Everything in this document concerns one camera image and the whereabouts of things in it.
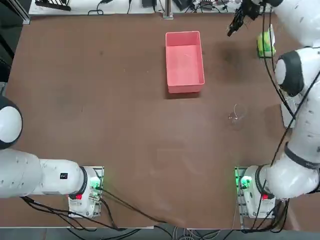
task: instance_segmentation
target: tabletop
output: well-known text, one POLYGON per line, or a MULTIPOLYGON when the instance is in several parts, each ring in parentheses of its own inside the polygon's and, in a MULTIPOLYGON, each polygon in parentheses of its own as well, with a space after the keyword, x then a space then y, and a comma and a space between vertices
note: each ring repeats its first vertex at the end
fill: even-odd
MULTIPOLYGON (((23 115, 13 147, 39 158, 104 166, 105 186, 143 212, 179 227, 239 228, 235 166, 269 163, 284 132, 280 100, 257 55, 262 19, 232 37, 230 14, 33 18, 16 49, 6 96, 23 115), (169 94, 165 34, 199 31, 205 85, 169 94), (241 121, 228 119, 245 107, 241 121)), ((272 20, 277 55, 298 48, 272 20)), ((37 196, 68 208, 66 196, 37 196)), ((320 196, 292 199, 286 229, 318 231, 320 196)), ((154 222, 107 198, 115 223, 154 222)), ((1 199, 2 227, 62 227, 19 198, 1 199)), ((98 218, 109 223, 105 211, 98 218)), ((87 227, 96 224, 85 221, 87 227)))

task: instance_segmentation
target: pink plastic container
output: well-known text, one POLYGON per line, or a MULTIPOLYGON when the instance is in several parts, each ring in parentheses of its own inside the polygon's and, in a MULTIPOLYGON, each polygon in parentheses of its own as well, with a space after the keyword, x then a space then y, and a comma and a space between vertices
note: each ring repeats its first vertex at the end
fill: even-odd
POLYGON ((167 32, 165 51, 169 93, 200 92, 205 84, 200 32, 167 32))

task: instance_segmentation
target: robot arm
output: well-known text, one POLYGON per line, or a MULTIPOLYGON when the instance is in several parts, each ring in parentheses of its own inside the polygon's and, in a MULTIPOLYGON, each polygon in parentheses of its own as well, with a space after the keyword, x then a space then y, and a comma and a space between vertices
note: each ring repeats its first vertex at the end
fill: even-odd
MULTIPOLYGON (((256 19, 260 6, 270 4, 286 30, 304 48, 281 55, 275 68, 280 88, 291 97, 305 95, 320 71, 320 1, 243 0, 229 26, 228 36, 243 24, 245 16, 256 19)), ((320 186, 320 83, 316 82, 296 116, 295 127, 280 158, 270 167, 250 166, 245 171, 244 198, 250 217, 258 218, 273 208, 275 199, 308 194, 320 186)))
POLYGON ((10 149, 22 129, 20 110, 12 101, 0 96, 0 198, 68 195, 71 212, 86 217, 98 216, 101 191, 94 187, 102 187, 103 168, 79 166, 65 159, 39 159, 33 154, 10 149))

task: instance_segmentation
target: wire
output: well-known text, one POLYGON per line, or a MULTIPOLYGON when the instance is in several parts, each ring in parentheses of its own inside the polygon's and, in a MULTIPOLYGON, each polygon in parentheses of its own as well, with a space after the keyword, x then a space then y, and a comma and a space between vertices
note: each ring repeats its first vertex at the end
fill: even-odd
POLYGON ((105 0, 101 0, 101 1, 97 4, 95 10, 90 10, 90 11, 88 11, 88 15, 90 15, 90 13, 94 13, 94 12, 96 12, 96 14, 98 14, 98 15, 103 15, 103 14, 104 14, 104 11, 102 11, 101 9, 98 9, 98 8, 99 8, 99 5, 102 4, 104 1, 105 1, 105 0))
POLYGON ((29 198, 29 197, 22 197, 22 199, 33 209, 37 210, 37 211, 40 211, 40 212, 44 212, 44 213, 49 213, 49 214, 54 214, 54 215, 57 215, 58 217, 60 217, 62 220, 64 220, 65 222, 67 222, 71 227, 73 227, 74 229, 76 230, 85 230, 87 232, 95 232, 97 229, 87 229, 85 228, 78 220, 74 219, 73 217, 70 217, 66 214, 63 214, 63 213, 57 213, 53 210, 44 210, 44 209, 41 209, 41 208, 38 208, 38 207, 35 207, 35 206, 32 206, 30 202, 28 202, 27 200, 25 200, 24 198, 29 198), (70 223, 68 220, 64 219, 62 216, 66 217, 66 218, 69 218, 73 221, 75 221, 81 228, 77 228, 75 227, 72 223, 70 223))
POLYGON ((221 0, 222 4, 224 5, 224 7, 222 9, 225 9, 226 12, 228 13, 228 6, 225 4, 224 0, 221 0))
POLYGON ((269 213, 265 216, 265 218, 262 220, 262 222, 259 224, 259 226, 256 227, 256 230, 258 230, 262 224, 264 224, 265 220, 269 217, 269 215, 276 209, 277 206, 279 206, 281 204, 281 201, 278 202, 277 205, 275 205, 270 211, 269 213))
MULTIPOLYGON (((90 222, 99 224, 99 225, 101 225, 101 226, 104 226, 104 227, 107 227, 107 228, 110 228, 110 229, 113 229, 113 230, 117 230, 116 228, 114 228, 114 227, 112 227, 112 226, 109 226, 109 225, 104 224, 104 223, 102 223, 102 222, 100 222, 100 221, 96 221, 96 220, 94 220, 94 219, 91 219, 91 218, 89 218, 89 217, 87 217, 87 216, 81 215, 81 214, 76 213, 76 212, 73 212, 73 211, 53 208, 53 207, 50 207, 50 206, 47 206, 47 205, 38 203, 38 202, 34 201, 33 199, 31 199, 31 198, 29 198, 29 197, 28 197, 28 200, 25 200, 23 197, 22 197, 22 199, 23 199, 29 206, 32 204, 32 205, 36 205, 36 206, 45 208, 45 209, 47 209, 47 210, 49 210, 49 211, 62 212, 62 213, 67 213, 67 214, 69 214, 69 215, 76 215, 76 216, 82 217, 82 218, 84 218, 84 219, 86 219, 86 220, 88 220, 88 221, 90 221, 90 222)), ((48 212, 48 211, 46 211, 46 210, 44 210, 44 209, 36 208, 35 206, 31 206, 31 207, 34 208, 34 209, 36 209, 36 210, 38 210, 38 211, 41 211, 41 212, 48 212)))
POLYGON ((123 203, 127 208, 129 208, 129 209, 131 209, 131 210, 134 210, 134 211, 136 211, 136 212, 140 213, 141 215, 143 215, 143 216, 147 217, 148 219, 150 219, 150 220, 152 220, 152 221, 155 221, 155 222, 158 222, 158 223, 162 223, 162 224, 166 224, 166 223, 167 223, 167 222, 165 222, 165 221, 162 221, 162 220, 156 219, 156 218, 154 218, 154 217, 152 217, 152 216, 150 216, 150 215, 148 215, 148 214, 144 213, 143 211, 141 211, 141 210, 139 210, 138 208, 136 208, 136 207, 134 207, 134 206, 130 205, 130 204, 129 204, 129 203, 127 203, 126 201, 124 201, 124 200, 120 199, 119 197, 117 197, 117 196, 115 196, 114 194, 112 194, 111 192, 109 192, 109 191, 107 191, 107 190, 103 189, 102 187, 99 187, 99 186, 98 186, 98 187, 96 187, 95 189, 97 189, 97 190, 101 190, 101 191, 105 192, 106 194, 109 194, 109 195, 110 195, 110 196, 112 196, 113 198, 115 198, 115 199, 117 199, 118 201, 122 202, 122 203, 123 203))
POLYGON ((107 211, 108 211, 108 215, 109 215, 109 218, 110 218, 112 227, 114 227, 115 229, 119 230, 119 228, 118 228, 117 225, 115 224, 114 218, 112 217, 112 214, 111 214, 111 210, 110 210, 109 205, 108 205, 107 202, 106 202, 104 199, 102 199, 102 198, 100 198, 100 201, 102 202, 102 204, 105 206, 105 208, 106 208, 107 211))
POLYGON ((129 12, 130 12, 131 1, 132 1, 132 0, 129 0, 129 7, 128 7, 128 11, 126 12, 126 14, 129 14, 129 12))
POLYGON ((229 237, 230 234, 232 234, 232 232, 234 231, 234 229, 230 230, 230 232, 228 232, 227 235, 224 236, 224 238, 222 240, 226 240, 227 237, 229 237))
MULTIPOLYGON (((279 98, 281 99, 283 105, 285 106, 285 108, 288 110, 288 112, 290 113, 290 115, 296 119, 294 117, 294 113, 292 112, 291 108, 289 107, 285 97, 283 96, 282 92, 277 88, 276 86, 276 83, 275 81, 273 80, 272 78, 272 75, 270 73, 270 70, 269 70, 269 67, 268 67, 268 64, 267 64, 267 59, 266 59, 266 53, 265 53, 265 20, 266 20, 266 4, 263 5, 263 11, 262 11, 262 52, 263 52, 263 61, 264 61, 264 65, 265 65, 265 69, 268 73, 268 76, 269 76, 269 79, 276 91, 276 93, 278 94, 279 98)), ((269 28, 271 27, 271 17, 269 19, 269 28)), ((272 46, 272 43, 270 42, 270 45, 271 45, 271 58, 272 58, 272 62, 273 62, 273 46, 272 46)))
POLYGON ((161 8, 162 8, 162 11, 164 11, 164 12, 165 12, 165 9, 164 9, 164 6, 162 5, 161 0, 159 0, 159 2, 160 2, 160 5, 161 5, 161 8))
POLYGON ((272 233, 278 234, 278 233, 280 233, 280 232, 284 229, 285 224, 286 224, 286 220, 287 220, 287 215, 288 215, 289 202, 290 202, 290 199, 287 200, 287 204, 286 204, 286 208, 285 208, 285 216, 284 216, 283 224, 282 224, 280 230, 278 230, 278 231, 271 231, 272 233))
POLYGON ((154 226, 154 227, 157 228, 157 229, 161 229, 162 231, 164 231, 165 233, 167 233, 167 234, 170 236, 170 238, 173 237, 173 235, 171 235, 171 233, 168 232, 167 230, 165 230, 163 227, 160 227, 160 226, 154 226))
POLYGON ((200 239, 203 239, 203 240, 213 240, 219 235, 219 233, 221 231, 220 230, 214 230, 214 231, 206 233, 205 235, 201 235, 197 230, 195 230, 195 232, 198 234, 198 236, 195 233, 193 233, 192 231, 191 231, 191 234, 196 236, 197 238, 200 238, 200 239))

